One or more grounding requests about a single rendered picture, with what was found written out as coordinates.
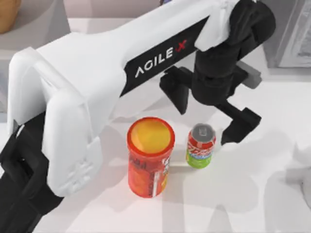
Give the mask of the red and green can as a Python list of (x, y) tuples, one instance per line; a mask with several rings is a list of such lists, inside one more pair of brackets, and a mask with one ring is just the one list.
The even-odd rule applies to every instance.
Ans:
[(214, 129), (204, 123), (196, 124), (188, 134), (186, 161), (197, 169), (209, 165), (216, 144)]

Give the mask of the orange cylindrical canister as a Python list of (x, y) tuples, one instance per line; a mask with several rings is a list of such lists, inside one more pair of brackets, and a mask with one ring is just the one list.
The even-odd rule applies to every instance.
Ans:
[(142, 198), (161, 194), (168, 180), (175, 133), (170, 124), (157, 117), (135, 121), (127, 132), (128, 185)]

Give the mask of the pale grey cabinet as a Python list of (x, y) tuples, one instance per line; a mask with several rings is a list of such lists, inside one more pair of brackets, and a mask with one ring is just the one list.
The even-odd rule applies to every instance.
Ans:
[(276, 30), (263, 44), (269, 68), (311, 68), (311, 0), (262, 0)]

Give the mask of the tan rounded basket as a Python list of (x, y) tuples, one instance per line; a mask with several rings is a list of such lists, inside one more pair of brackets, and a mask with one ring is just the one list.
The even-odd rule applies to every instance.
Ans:
[(21, 0), (0, 0), (0, 34), (12, 29), (21, 6)]

